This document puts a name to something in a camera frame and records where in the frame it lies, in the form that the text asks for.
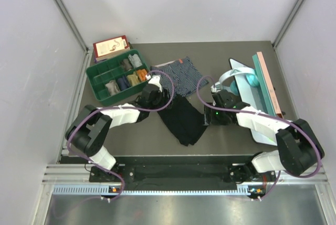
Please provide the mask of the black underwear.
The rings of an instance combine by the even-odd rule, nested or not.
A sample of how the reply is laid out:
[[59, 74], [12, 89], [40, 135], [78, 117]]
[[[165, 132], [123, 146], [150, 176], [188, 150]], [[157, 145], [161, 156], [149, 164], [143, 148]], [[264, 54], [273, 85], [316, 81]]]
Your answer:
[[203, 114], [193, 107], [187, 98], [180, 95], [176, 96], [168, 107], [157, 113], [168, 130], [184, 146], [197, 143], [207, 129]]

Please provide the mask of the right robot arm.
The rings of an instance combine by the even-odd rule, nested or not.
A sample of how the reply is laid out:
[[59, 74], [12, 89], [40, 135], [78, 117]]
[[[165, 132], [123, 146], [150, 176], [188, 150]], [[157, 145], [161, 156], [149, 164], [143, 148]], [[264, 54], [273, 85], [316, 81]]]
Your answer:
[[273, 152], [255, 155], [245, 167], [245, 175], [252, 181], [265, 172], [286, 171], [292, 176], [306, 178], [305, 171], [321, 167], [324, 151], [309, 123], [303, 119], [288, 121], [271, 116], [245, 102], [235, 102], [230, 93], [221, 90], [212, 95], [214, 103], [204, 105], [224, 117], [224, 123], [235, 124], [256, 131], [276, 143]]

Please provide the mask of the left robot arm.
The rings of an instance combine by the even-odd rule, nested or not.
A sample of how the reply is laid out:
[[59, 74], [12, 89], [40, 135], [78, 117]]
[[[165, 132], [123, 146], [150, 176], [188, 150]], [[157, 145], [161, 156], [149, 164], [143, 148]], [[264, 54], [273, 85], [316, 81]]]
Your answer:
[[65, 139], [80, 150], [90, 162], [102, 167], [101, 175], [114, 181], [119, 175], [116, 159], [103, 146], [110, 129], [123, 124], [139, 123], [150, 111], [165, 106], [170, 99], [167, 89], [148, 83], [136, 100], [113, 109], [102, 110], [87, 118], [98, 108], [86, 105], [65, 133]]

